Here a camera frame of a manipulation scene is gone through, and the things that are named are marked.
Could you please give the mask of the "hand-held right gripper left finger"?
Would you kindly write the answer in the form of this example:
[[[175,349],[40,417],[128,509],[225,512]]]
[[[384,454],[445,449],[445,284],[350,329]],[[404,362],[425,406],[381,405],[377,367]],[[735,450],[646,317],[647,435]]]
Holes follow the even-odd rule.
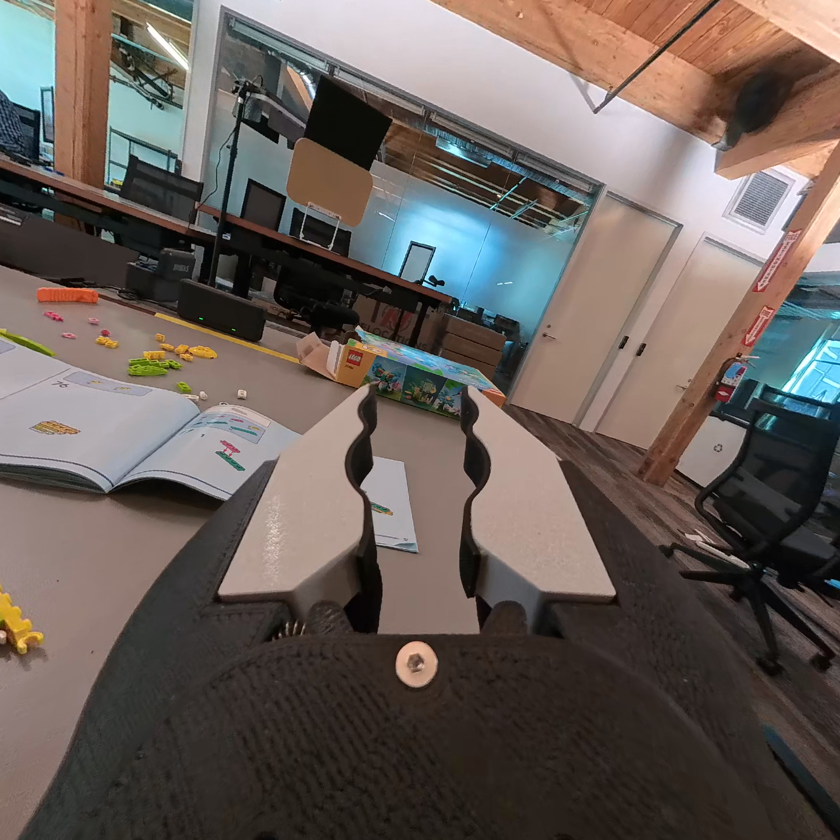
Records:
[[[382,574],[362,489],[376,407],[365,385],[283,450],[219,585],[222,602],[281,601],[299,620],[336,602],[355,631],[379,630]]]

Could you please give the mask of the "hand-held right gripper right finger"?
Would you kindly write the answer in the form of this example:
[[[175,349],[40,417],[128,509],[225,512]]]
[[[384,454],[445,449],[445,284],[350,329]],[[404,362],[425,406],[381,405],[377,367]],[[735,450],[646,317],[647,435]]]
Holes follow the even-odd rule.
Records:
[[[465,502],[459,574],[479,626],[504,602],[538,632],[549,605],[610,605],[616,589],[557,455],[469,385],[461,392]]]

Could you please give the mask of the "colourful lego box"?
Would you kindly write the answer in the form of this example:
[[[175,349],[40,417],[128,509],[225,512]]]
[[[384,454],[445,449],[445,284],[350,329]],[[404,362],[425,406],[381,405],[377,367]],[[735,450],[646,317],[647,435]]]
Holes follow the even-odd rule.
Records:
[[[375,393],[394,402],[445,417],[460,418],[461,393],[471,386],[501,407],[507,398],[486,376],[467,364],[383,339],[356,328],[344,343],[330,344],[311,332],[297,342],[297,357],[332,382]]]

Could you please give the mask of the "scattered small Lego pieces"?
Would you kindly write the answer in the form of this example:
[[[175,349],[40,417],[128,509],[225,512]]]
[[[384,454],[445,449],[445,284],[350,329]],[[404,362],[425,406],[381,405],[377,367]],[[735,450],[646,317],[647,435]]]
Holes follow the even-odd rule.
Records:
[[[162,313],[162,312],[156,312],[156,313],[154,313],[154,317],[157,318],[157,319],[161,319],[161,320],[176,324],[178,326],[182,326],[186,329],[190,329],[190,330],[195,331],[195,332],[200,332],[200,333],[210,335],[216,340],[224,340],[224,341],[227,341],[229,343],[235,343],[235,344],[240,345],[242,347],[246,347],[247,349],[254,350],[256,352],[260,352],[260,353],[263,353],[263,354],[267,354],[269,356],[272,356],[272,357],[275,357],[275,358],[278,358],[278,359],[281,359],[281,360],[284,360],[284,361],[287,361],[287,362],[290,362],[290,363],[293,363],[293,364],[299,364],[300,363],[299,359],[296,356],[291,356],[291,355],[288,355],[286,353],[282,353],[282,352],[279,352],[279,351],[276,351],[276,350],[272,350],[272,349],[269,349],[267,347],[262,346],[260,343],[249,342],[245,339],[240,339],[240,338],[237,338],[237,337],[232,336],[232,335],[227,335],[225,333],[218,332],[216,330],[206,328],[206,327],[198,325],[198,324],[194,324],[193,322],[188,322],[188,321],[173,317],[170,314],[166,314],[166,313]]]

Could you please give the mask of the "large yellow lego assembly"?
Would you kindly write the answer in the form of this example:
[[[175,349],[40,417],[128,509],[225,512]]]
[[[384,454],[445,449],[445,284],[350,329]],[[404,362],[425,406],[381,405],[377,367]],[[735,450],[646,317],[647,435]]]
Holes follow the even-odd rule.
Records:
[[[19,606],[15,605],[9,593],[1,589],[1,645],[24,656],[42,645],[45,636],[34,630]]]

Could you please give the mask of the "lime green lego plate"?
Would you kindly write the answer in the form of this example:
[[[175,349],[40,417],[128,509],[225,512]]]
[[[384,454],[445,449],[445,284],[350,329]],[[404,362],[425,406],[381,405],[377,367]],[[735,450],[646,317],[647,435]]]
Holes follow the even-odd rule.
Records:
[[[55,358],[56,357],[56,353],[53,350],[51,350],[50,348],[46,347],[45,345],[43,345],[39,342],[36,342],[32,339],[28,339],[24,336],[17,335],[15,333],[11,333],[11,332],[9,332],[5,329],[1,329],[1,339],[5,340],[7,342],[10,342],[10,343],[14,343],[18,346],[24,347],[27,350],[32,350],[32,351],[37,352],[39,354],[46,355],[50,358]]]

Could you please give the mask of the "light blue leaflet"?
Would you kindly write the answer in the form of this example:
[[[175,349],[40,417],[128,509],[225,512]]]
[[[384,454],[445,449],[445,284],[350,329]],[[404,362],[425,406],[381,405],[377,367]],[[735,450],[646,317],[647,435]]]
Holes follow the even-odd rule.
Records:
[[[371,504],[376,546],[417,553],[404,463],[374,456],[371,472],[361,488]]]

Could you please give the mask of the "white recycling bin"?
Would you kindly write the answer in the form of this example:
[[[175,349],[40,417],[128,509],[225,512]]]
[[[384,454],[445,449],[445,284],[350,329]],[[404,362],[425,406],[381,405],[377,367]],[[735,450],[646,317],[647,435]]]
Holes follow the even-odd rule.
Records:
[[[698,487],[709,485],[736,458],[747,428],[716,416],[706,418],[686,447],[675,471]]]

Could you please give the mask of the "stack of cardboard boxes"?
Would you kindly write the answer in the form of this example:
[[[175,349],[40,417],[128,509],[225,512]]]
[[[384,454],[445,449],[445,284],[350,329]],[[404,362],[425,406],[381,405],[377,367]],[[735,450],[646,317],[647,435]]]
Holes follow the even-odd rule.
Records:
[[[474,368],[492,380],[506,343],[506,337],[500,332],[445,314],[440,321],[436,353],[445,360]]]

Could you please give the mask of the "open instruction booklet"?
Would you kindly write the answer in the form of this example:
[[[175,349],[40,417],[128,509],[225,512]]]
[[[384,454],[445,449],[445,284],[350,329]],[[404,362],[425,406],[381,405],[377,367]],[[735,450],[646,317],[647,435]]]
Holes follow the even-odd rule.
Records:
[[[234,495],[300,435],[247,407],[84,371],[3,336],[1,477],[109,494],[162,480]]]

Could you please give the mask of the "black box with green light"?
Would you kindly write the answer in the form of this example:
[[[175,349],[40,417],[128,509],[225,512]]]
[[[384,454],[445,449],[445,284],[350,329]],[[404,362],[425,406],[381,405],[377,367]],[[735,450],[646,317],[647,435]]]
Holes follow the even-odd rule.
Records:
[[[181,320],[247,342],[262,340],[266,311],[261,306],[193,280],[181,280],[178,291],[176,313]]]

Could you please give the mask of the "white door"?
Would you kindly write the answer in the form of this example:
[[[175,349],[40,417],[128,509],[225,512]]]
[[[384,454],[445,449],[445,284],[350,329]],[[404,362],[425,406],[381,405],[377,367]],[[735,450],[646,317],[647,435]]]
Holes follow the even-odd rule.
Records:
[[[603,193],[532,337],[511,405],[568,424],[583,420],[682,229]]]
[[[762,263],[704,238],[659,310],[595,431],[646,449],[665,425]]]

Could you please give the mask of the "cardboard box red print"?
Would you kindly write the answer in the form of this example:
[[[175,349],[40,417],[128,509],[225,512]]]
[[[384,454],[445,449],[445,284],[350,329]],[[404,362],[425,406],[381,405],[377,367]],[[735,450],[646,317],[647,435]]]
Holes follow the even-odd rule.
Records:
[[[364,296],[358,296],[353,304],[353,310],[359,315],[359,326],[362,330],[405,346],[419,323],[420,309],[418,305],[415,312],[401,312],[397,307]],[[429,353],[435,351],[443,330],[445,314],[441,311],[427,312],[415,344],[419,350]]]

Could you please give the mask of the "black mesh office chair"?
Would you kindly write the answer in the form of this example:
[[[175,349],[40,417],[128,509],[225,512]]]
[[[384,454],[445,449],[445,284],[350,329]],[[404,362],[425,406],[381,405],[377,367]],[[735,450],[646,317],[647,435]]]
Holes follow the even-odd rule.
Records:
[[[730,466],[695,499],[695,509],[723,541],[708,549],[677,542],[660,545],[665,557],[683,553],[705,570],[682,570],[688,581],[724,585],[729,596],[752,609],[767,652],[757,663],[769,676],[782,671],[770,611],[815,646],[812,666],[831,668],[835,652],[766,581],[791,591],[809,590],[838,600],[829,581],[838,580],[838,535],[826,538],[810,527],[838,446],[838,404],[820,403],[766,388],[749,404],[749,425]]]

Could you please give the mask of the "red fire extinguisher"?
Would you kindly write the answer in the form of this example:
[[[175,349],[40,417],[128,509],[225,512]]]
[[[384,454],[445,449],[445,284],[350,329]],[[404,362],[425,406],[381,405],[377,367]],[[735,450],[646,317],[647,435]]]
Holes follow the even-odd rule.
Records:
[[[713,391],[713,399],[716,403],[729,403],[750,365],[758,358],[759,356],[756,355],[738,353],[723,365]]]

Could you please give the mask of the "long wooden desk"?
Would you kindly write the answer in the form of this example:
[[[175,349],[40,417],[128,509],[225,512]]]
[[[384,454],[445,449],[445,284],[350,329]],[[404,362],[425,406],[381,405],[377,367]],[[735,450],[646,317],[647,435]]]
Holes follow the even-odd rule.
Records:
[[[214,241],[204,228],[6,156],[1,198],[2,265],[45,280],[125,288],[139,256]]]
[[[342,257],[288,234],[271,231],[230,213],[227,214],[222,252],[238,257],[233,293],[242,298],[247,298],[249,294],[254,260],[263,259],[278,266],[292,260],[304,260],[335,275],[331,282],[343,289],[396,306],[401,312],[415,312],[420,305],[421,319],[429,308],[437,308],[441,304],[450,306],[454,302],[450,296],[423,284],[406,281],[382,269]]]

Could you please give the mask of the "black equipment case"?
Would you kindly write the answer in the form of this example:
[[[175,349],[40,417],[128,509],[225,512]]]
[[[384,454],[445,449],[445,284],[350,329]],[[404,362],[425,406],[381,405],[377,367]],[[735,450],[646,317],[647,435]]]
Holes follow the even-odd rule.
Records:
[[[194,253],[163,248],[158,257],[139,256],[127,265],[125,289],[137,298],[158,303],[177,303],[181,284],[193,276]]]

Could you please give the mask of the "tan rounded board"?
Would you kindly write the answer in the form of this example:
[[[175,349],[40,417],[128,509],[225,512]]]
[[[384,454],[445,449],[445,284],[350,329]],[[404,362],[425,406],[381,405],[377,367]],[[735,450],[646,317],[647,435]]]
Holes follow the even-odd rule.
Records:
[[[287,194],[295,203],[319,208],[357,227],[373,190],[372,174],[312,140],[295,142]]]

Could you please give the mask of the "black light stand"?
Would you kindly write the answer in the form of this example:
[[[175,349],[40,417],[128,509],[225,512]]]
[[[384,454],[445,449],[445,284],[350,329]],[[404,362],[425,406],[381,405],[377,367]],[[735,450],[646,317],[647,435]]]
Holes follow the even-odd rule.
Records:
[[[222,255],[224,244],[224,236],[226,234],[228,204],[230,192],[233,184],[233,177],[235,173],[235,163],[238,156],[238,142],[239,135],[242,129],[243,121],[245,119],[245,112],[248,109],[249,100],[263,92],[263,87],[260,82],[261,77],[252,80],[241,80],[237,82],[234,93],[236,94],[236,104],[234,109],[234,128],[230,134],[227,146],[227,166],[224,179],[224,189],[221,206],[219,207],[219,216],[217,220],[217,230],[213,244],[213,253],[211,264],[209,267],[207,285],[215,288],[217,278],[218,261]]]

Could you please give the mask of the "black mesh chair back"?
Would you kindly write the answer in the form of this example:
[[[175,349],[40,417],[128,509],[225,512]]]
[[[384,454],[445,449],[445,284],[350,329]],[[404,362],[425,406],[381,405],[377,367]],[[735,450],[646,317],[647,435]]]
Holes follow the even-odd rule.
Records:
[[[132,154],[119,194],[132,203],[192,224],[203,195],[203,183],[142,161]]]

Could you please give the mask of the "black square flag panel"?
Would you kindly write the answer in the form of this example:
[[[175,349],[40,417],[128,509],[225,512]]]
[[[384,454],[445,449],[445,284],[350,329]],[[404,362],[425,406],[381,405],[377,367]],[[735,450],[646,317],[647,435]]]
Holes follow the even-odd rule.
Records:
[[[321,76],[303,138],[369,171],[391,126],[391,118]]]

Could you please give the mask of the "black ceiling rod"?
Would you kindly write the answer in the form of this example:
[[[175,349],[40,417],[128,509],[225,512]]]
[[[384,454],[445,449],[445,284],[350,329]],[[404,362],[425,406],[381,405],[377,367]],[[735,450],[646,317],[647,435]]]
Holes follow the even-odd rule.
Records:
[[[626,77],[617,87],[609,90],[606,93],[602,102],[592,109],[594,114],[601,113],[610,103],[624,92],[636,79],[638,79],[648,68],[650,68],[664,53],[672,46],[674,46],[680,39],[682,39],[699,21],[701,21],[709,12],[719,5],[721,1],[709,1],[691,17],[688,22],[682,25],[678,30],[670,36],[663,45],[656,48],[656,50],[646,58],[628,77]]]

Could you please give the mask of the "wooden post with red signs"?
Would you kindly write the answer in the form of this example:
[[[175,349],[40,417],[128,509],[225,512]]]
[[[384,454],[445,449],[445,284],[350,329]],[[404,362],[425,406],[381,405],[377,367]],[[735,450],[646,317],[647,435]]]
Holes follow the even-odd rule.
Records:
[[[838,218],[839,147],[836,146],[791,220],[789,230],[801,228],[801,237],[766,290],[754,293],[751,287],[744,295],[674,411],[648,448],[644,462],[637,471],[642,481],[661,487],[673,474],[686,447],[716,403],[713,391],[721,368],[737,354],[751,354],[754,346],[745,348],[741,345],[744,333],[762,307],[774,308],[778,312],[812,258],[823,246]]]

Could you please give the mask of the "short red post sign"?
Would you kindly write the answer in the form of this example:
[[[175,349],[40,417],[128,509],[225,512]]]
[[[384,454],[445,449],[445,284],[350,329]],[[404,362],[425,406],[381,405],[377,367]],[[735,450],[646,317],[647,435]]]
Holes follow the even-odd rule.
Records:
[[[762,307],[744,333],[741,345],[745,348],[752,348],[760,340],[763,332],[774,319],[776,312],[777,310],[774,308]]]

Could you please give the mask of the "long red post sign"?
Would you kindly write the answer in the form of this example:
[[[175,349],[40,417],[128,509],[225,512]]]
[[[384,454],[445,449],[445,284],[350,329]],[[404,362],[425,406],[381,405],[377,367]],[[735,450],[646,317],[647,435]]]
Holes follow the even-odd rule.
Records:
[[[771,257],[769,257],[761,272],[756,277],[752,285],[752,292],[761,293],[766,290],[775,273],[783,265],[788,253],[795,246],[801,236],[801,228],[789,230],[785,233],[780,243],[775,247]]]

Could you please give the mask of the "white wall air vent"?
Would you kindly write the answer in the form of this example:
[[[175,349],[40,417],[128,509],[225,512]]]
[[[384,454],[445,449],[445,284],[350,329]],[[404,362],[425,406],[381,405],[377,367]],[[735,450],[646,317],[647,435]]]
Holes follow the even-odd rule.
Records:
[[[742,180],[722,217],[763,235],[794,186],[792,177],[775,169],[751,174]]]

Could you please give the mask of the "black wall speaker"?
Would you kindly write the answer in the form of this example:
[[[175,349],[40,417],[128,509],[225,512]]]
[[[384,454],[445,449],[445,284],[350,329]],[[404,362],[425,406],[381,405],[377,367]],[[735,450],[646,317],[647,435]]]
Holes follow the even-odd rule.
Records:
[[[794,81],[777,70],[761,70],[747,79],[736,97],[718,149],[730,151],[744,134],[768,127],[791,95],[793,86]]]

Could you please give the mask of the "plain wooden post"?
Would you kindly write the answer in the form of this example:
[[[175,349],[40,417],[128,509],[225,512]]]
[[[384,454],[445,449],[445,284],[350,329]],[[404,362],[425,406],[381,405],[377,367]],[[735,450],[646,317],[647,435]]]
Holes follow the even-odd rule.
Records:
[[[55,1],[54,157],[59,172],[102,187],[109,131],[110,1]]]

